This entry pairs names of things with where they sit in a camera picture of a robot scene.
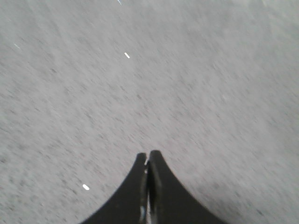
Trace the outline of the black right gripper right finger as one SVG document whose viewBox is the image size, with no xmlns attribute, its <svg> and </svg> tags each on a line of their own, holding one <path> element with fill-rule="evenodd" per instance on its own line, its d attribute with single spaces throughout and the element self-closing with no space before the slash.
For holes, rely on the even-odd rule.
<svg viewBox="0 0 299 224">
<path fill-rule="evenodd" d="M 148 178 L 150 215 L 153 224 L 225 223 L 184 188 L 158 150 L 150 152 Z"/>
</svg>

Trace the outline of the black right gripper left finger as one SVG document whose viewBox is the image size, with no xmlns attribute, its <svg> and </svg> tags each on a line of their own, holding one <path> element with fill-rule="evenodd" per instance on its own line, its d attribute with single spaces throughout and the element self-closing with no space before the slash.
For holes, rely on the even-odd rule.
<svg viewBox="0 0 299 224">
<path fill-rule="evenodd" d="M 138 153 L 128 175 L 113 195 L 84 224 L 145 224 L 147 216 L 146 154 Z"/>
</svg>

